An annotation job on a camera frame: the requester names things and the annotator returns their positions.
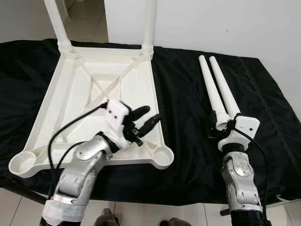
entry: black tablecloth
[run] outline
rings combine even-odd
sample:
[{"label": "black tablecloth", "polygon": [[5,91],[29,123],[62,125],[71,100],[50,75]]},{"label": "black tablecloth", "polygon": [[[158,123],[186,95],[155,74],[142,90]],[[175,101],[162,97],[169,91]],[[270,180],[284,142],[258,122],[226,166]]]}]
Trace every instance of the black tablecloth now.
[{"label": "black tablecloth", "polygon": [[[74,46],[140,46],[73,42]],[[99,174],[92,199],[184,205],[225,203],[222,154],[210,132],[209,103],[198,56],[215,56],[242,113],[261,124],[256,134],[270,166],[268,194],[301,195],[301,124],[278,85],[258,59],[155,47],[152,60],[166,145],[174,162],[166,170],[150,164],[107,166]],[[29,136],[60,53],[56,40],[0,44],[0,178],[47,192],[50,173],[19,178],[8,170]],[[263,195],[266,167],[259,150],[248,154],[255,184]]]}]

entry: floor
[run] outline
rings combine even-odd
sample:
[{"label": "floor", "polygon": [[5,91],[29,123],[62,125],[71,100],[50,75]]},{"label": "floor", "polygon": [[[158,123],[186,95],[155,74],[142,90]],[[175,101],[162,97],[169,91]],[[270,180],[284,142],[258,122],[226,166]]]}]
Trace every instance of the floor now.
[{"label": "floor", "polygon": [[[65,22],[69,39],[76,41],[108,42],[103,0],[75,2],[69,9],[70,19]],[[104,208],[109,207],[122,226],[158,226],[161,220],[174,217],[193,226],[231,225],[230,217],[221,217],[225,205],[197,203],[187,206],[165,206],[125,202],[91,200],[82,226],[92,226]],[[2,226],[39,225],[43,205],[0,189],[0,219]],[[301,201],[268,209],[273,226],[301,226]]]},{"label": "floor", "polygon": [[70,40],[108,42],[103,0],[76,1],[68,11],[70,18],[64,25]]},{"label": "floor", "polygon": [[[197,203],[187,206],[165,206],[126,202],[91,200],[82,226],[92,226],[104,208],[110,208],[121,226],[159,226],[161,220],[177,217],[192,226],[230,226],[230,217],[221,217],[219,211],[226,205]],[[0,189],[1,226],[39,225],[43,205]],[[301,226],[301,201],[268,208],[273,226]]]}]

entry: white wall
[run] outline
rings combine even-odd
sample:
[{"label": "white wall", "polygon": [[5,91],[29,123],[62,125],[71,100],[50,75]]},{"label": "white wall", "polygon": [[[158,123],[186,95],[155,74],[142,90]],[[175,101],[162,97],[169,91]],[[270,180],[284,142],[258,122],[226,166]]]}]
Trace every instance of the white wall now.
[{"label": "white wall", "polygon": [[[56,0],[63,21],[63,0]],[[0,42],[42,40],[54,35],[43,0],[0,0]]]},{"label": "white wall", "polygon": [[[146,0],[105,0],[109,42],[141,43]],[[158,0],[154,44],[257,57],[301,119],[300,0]]]}]

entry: black cable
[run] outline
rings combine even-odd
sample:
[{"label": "black cable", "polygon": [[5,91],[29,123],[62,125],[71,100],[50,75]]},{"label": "black cable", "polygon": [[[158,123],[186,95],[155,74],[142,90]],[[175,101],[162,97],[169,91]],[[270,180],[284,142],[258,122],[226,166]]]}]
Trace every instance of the black cable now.
[{"label": "black cable", "polygon": [[50,188],[49,188],[49,192],[48,192],[48,199],[51,198],[52,193],[54,191],[54,187],[57,184],[57,176],[56,176],[56,171],[53,165],[53,161],[52,161],[52,157],[51,157],[51,146],[52,143],[54,141],[54,139],[65,129],[67,129],[69,126],[71,126],[72,124],[76,123],[77,121],[81,120],[82,118],[85,118],[86,116],[92,114],[93,112],[97,111],[100,108],[106,108],[107,107],[107,103],[103,103],[99,106],[97,106],[96,108],[92,109],[91,111],[77,117],[76,119],[72,120],[71,122],[67,123],[65,126],[63,126],[62,128],[60,128],[50,139],[49,144],[48,144],[48,159],[49,159],[49,165],[50,165],[50,169],[51,169],[51,184],[50,184]]},{"label": "black cable", "polygon": [[84,143],[84,141],[75,143],[75,144],[71,145],[71,146],[67,149],[67,151],[65,151],[65,153],[63,154],[63,156],[61,157],[60,161],[58,162],[58,164],[57,164],[57,166],[56,166],[56,170],[59,170],[59,169],[60,169],[60,166],[61,166],[61,164],[62,164],[64,158],[66,157],[66,155],[69,153],[69,151],[71,151],[74,147],[76,147],[76,146],[78,146],[78,145],[80,145],[80,144],[82,144],[82,143]]},{"label": "black cable", "polygon": [[263,194],[262,209],[263,209],[263,215],[265,217],[265,220],[268,220],[267,219],[267,196],[268,196],[268,183],[269,183],[269,162],[268,162],[268,158],[267,158],[263,148],[253,138],[251,138],[249,135],[245,134],[244,132],[240,131],[237,128],[233,128],[233,130],[236,131],[237,133],[243,135],[244,137],[248,138],[252,143],[254,143],[259,148],[259,150],[262,153],[263,158],[266,162],[267,176],[266,176],[266,180],[265,180],[265,188],[264,188],[264,194]]}]

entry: metal joint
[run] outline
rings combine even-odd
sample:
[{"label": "metal joint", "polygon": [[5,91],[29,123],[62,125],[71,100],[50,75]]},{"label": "metal joint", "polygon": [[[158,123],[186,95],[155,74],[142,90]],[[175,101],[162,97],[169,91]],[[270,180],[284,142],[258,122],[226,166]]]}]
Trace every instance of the metal joint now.
[{"label": "metal joint", "polygon": [[70,205],[87,205],[97,174],[111,157],[110,147],[102,136],[96,135],[79,145],[60,176],[53,199]]},{"label": "metal joint", "polygon": [[224,156],[222,176],[227,186],[230,212],[233,210],[261,210],[257,188],[253,182],[254,171],[248,155],[230,152]]}]

